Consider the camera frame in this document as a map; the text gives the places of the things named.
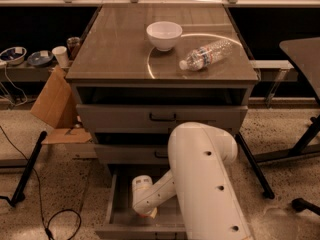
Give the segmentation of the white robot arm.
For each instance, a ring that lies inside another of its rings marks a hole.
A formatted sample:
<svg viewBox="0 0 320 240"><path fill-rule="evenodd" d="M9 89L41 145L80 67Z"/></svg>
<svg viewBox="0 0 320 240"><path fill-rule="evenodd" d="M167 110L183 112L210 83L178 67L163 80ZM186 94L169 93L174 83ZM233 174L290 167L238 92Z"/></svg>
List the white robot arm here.
<svg viewBox="0 0 320 240"><path fill-rule="evenodd" d="M133 210L155 217L175 196L188 240L254 240L225 169L237 154L234 137L223 129L177 126L168 141L169 171L157 182L147 175L133 179Z"/></svg>

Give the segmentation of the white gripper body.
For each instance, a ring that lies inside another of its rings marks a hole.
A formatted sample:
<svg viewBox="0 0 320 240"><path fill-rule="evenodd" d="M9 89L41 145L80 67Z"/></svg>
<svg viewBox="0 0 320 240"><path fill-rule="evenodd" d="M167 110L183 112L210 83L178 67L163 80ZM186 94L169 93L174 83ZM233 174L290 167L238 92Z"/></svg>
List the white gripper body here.
<svg viewBox="0 0 320 240"><path fill-rule="evenodd" d="M133 196L137 197L146 192L153 185L152 178L148 175L140 175L132 181Z"/></svg>

